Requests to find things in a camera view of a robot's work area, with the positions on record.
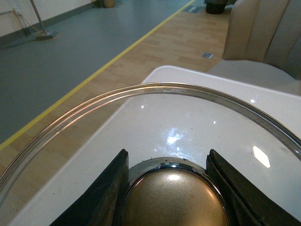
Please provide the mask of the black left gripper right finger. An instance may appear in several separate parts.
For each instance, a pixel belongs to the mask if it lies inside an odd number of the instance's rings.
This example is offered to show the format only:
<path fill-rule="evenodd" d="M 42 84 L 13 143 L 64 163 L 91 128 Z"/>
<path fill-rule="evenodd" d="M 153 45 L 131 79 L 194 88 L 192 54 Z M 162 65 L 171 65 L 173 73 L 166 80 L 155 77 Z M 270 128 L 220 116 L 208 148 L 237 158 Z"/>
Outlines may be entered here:
<path fill-rule="evenodd" d="M 206 173 L 226 202 L 232 226 L 299 226 L 301 222 L 268 198 L 214 149 Z"/>

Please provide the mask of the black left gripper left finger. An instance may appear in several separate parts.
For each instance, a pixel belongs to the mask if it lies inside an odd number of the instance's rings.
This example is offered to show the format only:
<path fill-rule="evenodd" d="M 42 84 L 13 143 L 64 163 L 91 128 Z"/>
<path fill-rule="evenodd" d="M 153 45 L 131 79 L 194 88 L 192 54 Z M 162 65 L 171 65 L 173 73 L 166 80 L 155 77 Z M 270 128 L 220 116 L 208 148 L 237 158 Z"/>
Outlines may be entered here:
<path fill-rule="evenodd" d="M 122 149 L 82 196 L 51 225 L 115 225 L 128 189 L 128 176 L 128 152 Z"/>

